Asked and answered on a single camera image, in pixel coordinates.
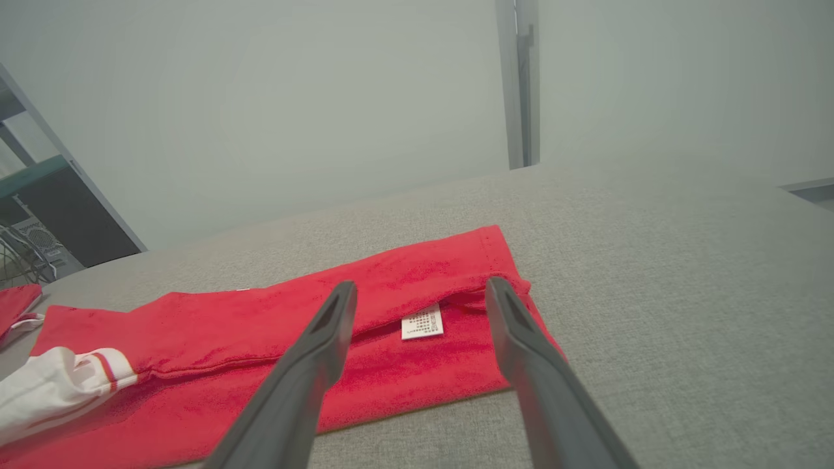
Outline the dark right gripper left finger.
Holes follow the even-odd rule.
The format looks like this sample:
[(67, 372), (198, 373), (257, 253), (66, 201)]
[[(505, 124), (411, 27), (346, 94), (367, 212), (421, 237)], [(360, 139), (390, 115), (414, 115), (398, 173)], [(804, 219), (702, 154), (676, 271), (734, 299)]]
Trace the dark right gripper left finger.
[(324, 397), (345, 370), (356, 303), (354, 282), (336, 285), (203, 467), (307, 467)]

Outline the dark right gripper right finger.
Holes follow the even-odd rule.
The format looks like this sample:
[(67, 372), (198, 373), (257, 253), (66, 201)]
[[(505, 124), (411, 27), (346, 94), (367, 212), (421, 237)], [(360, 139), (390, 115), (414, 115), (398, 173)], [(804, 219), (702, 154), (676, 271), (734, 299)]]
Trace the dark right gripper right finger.
[(488, 280), (485, 303), (501, 374), (515, 389), (536, 468), (637, 468), (626, 445), (510, 283)]

